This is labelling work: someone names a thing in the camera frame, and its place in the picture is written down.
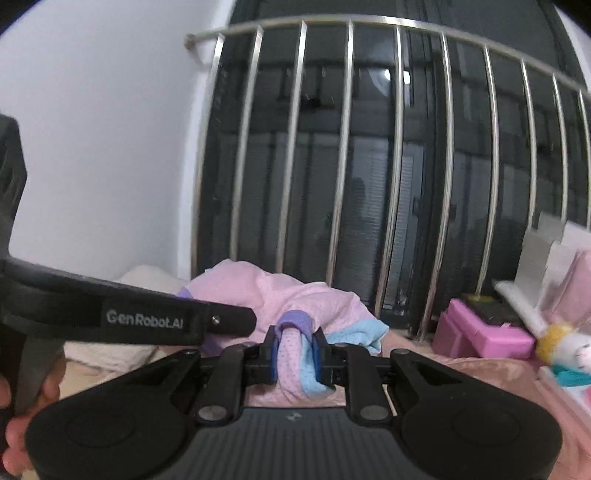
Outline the person left hand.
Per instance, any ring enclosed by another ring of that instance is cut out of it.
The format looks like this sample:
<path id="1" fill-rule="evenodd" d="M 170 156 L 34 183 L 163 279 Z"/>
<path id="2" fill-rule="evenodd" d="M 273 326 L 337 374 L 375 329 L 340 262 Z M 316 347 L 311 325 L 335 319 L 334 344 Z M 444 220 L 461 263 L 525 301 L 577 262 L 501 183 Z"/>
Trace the person left hand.
<path id="1" fill-rule="evenodd" d="M 33 469 L 25 446 L 25 435 L 33 419 L 41 410 L 60 399 L 60 384 L 66 372 L 66 359 L 60 345 L 52 356 L 51 367 L 41 383 L 34 401 L 21 413 L 15 410 L 13 385 L 1 375 L 1 478 L 20 479 Z"/>

